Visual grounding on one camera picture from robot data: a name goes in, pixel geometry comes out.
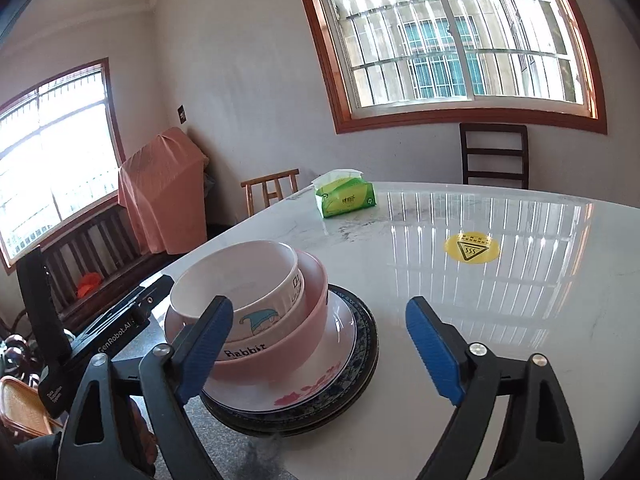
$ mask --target pink floral pattern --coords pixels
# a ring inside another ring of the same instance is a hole
[[[273,403],[273,405],[289,406],[290,404],[297,402],[300,399],[303,399],[305,397],[308,397],[316,393],[318,390],[324,387],[329,381],[331,381],[335,377],[335,375],[340,370],[341,365],[342,365],[342,362],[338,361],[335,365],[329,368],[314,384],[310,386],[303,386],[302,388],[300,388],[299,393],[291,392],[290,394],[280,397],[278,400],[276,400]]]

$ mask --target pink cloth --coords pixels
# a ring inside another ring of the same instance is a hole
[[[171,128],[122,165],[118,203],[127,208],[143,254],[188,253],[207,241],[203,172],[208,163],[180,128]]]

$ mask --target gray table section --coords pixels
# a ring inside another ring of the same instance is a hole
[[[164,315],[158,317],[163,322]],[[149,327],[120,352],[116,360],[143,356],[164,341],[162,327],[155,317],[151,317]],[[148,421],[142,397],[134,397],[134,400]],[[207,411],[199,398],[191,399],[185,406],[185,412],[225,480],[296,480],[281,466],[282,441],[279,438],[255,438],[230,430]],[[171,480],[162,455],[156,462],[156,479]]]

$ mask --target warning triangle symbol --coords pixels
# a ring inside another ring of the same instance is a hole
[[[473,260],[489,249],[484,245],[470,244],[469,242],[458,242],[458,248],[466,262]]]

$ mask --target blue gripper pad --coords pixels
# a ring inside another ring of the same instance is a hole
[[[182,405],[200,394],[233,320],[231,301],[224,296],[216,296],[176,349],[172,362],[180,384],[175,397]]]
[[[465,391],[460,383],[458,362],[427,315],[420,308],[416,298],[406,304],[404,315],[409,335],[414,341],[414,345],[431,375],[438,393],[443,397],[447,397],[454,406],[459,406],[465,398]]]

